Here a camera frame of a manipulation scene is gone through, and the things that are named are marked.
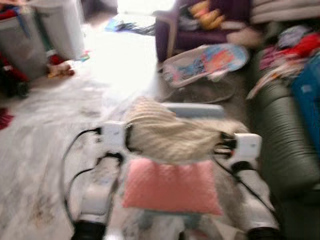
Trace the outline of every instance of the white device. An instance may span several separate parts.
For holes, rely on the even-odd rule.
[[[128,152],[126,133],[127,128],[124,122],[109,121],[102,127],[103,144],[108,151],[114,153],[111,157]],[[260,154],[262,138],[257,134],[237,133],[232,140],[235,140],[235,148],[232,149],[232,157],[226,160],[226,166],[233,172],[233,176],[238,176],[260,196],[260,200],[257,199],[248,188],[238,182],[237,185],[243,195],[243,201],[240,204],[246,212],[243,229],[247,231],[250,240],[261,239],[260,236],[264,236],[266,232],[267,234],[277,233],[279,226],[270,211],[273,210],[273,206],[269,200],[269,188],[254,169],[256,158]],[[103,238],[112,210],[112,196],[117,187],[118,179],[90,185],[83,197],[81,213],[77,219],[72,240]]]

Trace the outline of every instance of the sofa cushion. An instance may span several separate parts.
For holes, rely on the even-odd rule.
[[[302,199],[305,205],[320,207],[320,183],[315,185]]]
[[[133,159],[125,181],[122,205],[170,213],[221,215],[211,160],[187,165]]]
[[[210,0],[210,11],[220,9],[227,20],[249,22],[251,0]]]
[[[190,50],[201,45],[223,44],[227,42],[230,30],[215,29],[211,31],[179,31],[176,37],[176,49]]]
[[[259,109],[266,108],[269,104],[277,99],[289,97],[292,93],[290,88],[285,86],[281,79],[276,79],[264,86],[255,96],[254,102],[258,104]]]
[[[320,182],[319,159],[290,97],[279,98],[259,113],[262,136],[260,171],[281,199],[302,195]]]
[[[250,67],[248,71],[248,80],[246,81],[246,86],[248,90],[251,90],[257,83],[257,81],[264,76],[267,71],[260,71],[260,60],[264,55],[264,51],[258,51],[254,54],[250,60]]]

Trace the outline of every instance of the white robot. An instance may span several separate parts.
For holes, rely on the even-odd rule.
[[[110,149],[104,156],[98,158],[98,163],[103,158],[116,158],[118,167],[121,169],[125,151],[130,152],[127,146],[132,128],[134,126],[127,126],[123,122],[108,122],[104,127],[83,131],[71,143],[64,155],[64,159],[75,140],[81,134],[91,131],[103,135],[102,139]],[[212,155],[212,160],[216,161],[220,167],[235,178],[237,186],[243,195],[242,209],[245,211],[243,225],[246,227],[242,230],[247,233],[250,240],[282,239],[280,237],[279,221],[270,202],[269,188],[255,170],[256,158],[260,154],[262,138],[257,134],[251,133],[237,133],[233,136],[221,133],[221,139],[223,139],[222,144],[216,146],[214,151],[216,154],[223,152],[229,156],[224,163],[217,161],[214,154]],[[70,186],[77,176],[78,174],[71,180]],[[113,196],[118,185],[118,179],[112,185],[92,183],[84,194],[80,215],[77,220],[72,219],[68,210],[68,198],[64,196],[64,204],[74,226],[72,240],[103,239],[112,212]]]

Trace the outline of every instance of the clutter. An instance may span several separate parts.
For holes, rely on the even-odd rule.
[[[0,130],[5,129],[14,119],[14,116],[9,114],[7,108],[0,108]]]
[[[137,16],[118,14],[104,28],[107,32],[128,32],[140,35],[155,35],[155,18],[152,16]]]
[[[278,37],[278,48],[286,49],[294,47],[310,31],[311,29],[304,25],[297,25],[286,29]]]
[[[306,58],[314,53],[317,48],[320,48],[320,34],[310,33],[304,36],[297,45],[282,50],[281,53],[287,56],[292,55]]]
[[[277,49],[277,47],[270,46],[263,50],[263,56],[260,60],[259,68],[260,70],[265,70],[268,68],[277,67],[276,62],[279,63],[280,61],[281,64],[284,62],[283,54]]]
[[[219,9],[209,12],[209,5],[209,1],[206,0],[191,7],[181,6],[179,9],[179,29],[195,31],[201,27],[204,30],[220,27],[223,30],[242,30],[247,26],[242,21],[224,21],[225,16],[220,16]]]
[[[59,77],[62,78],[64,76],[73,76],[75,75],[75,70],[72,68],[72,65],[69,61],[64,61],[58,65],[47,64],[48,67],[48,78]]]
[[[288,60],[284,64],[278,66],[277,68],[271,70],[266,75],[264,75],[260,80],[256,83],[253,89],[249,92],[246,99],[253,99],[257,93],[268,83],[275,79],[282,79],[286,77],[295,78],[298,74],[304,69],[305,60],[297,59],[297,60]]]

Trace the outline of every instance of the colorful fabric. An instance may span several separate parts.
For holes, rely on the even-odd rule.
[[[17,14],[16,14],[16,11],[14,11],[13,9],[9,9],[4,12],[0,12],[0,20],[13,18],[15,16],[17,16]]]
[[[294,55],[300,58],[309,57],[317,48],[320,48],[320,34],[311,33],[301,39],[294,47],[281,51],[285,55]]]
[[[172,87],[180,88],[207,75],[242,68],[249,55],[244,47],[222,43],[186,51],[163,63],[163,77]]]
[[[263,56],[259,64],[260,70],[273,68],[275,66],[274,63],[278,61],[281,57],[281,52],[278,51],[275,46],[267,47],[263,50]]]
[[[278,47],[280,49],[292,48],[310,31],[309,27],[303,25],[290,27],[279,35]]]
[[[125,182],[125,208],[173,213],[221,215],[215,186],[214,164],[157,164],[147,158],[130,162]]]
[[[296,78],[304,69],[305,59],[288,60],[277,68],[269,71],[266,75],[259,79],[253,89],[249,92],[246,99],[253,99],[257,93],[268,83],[275,79]]]

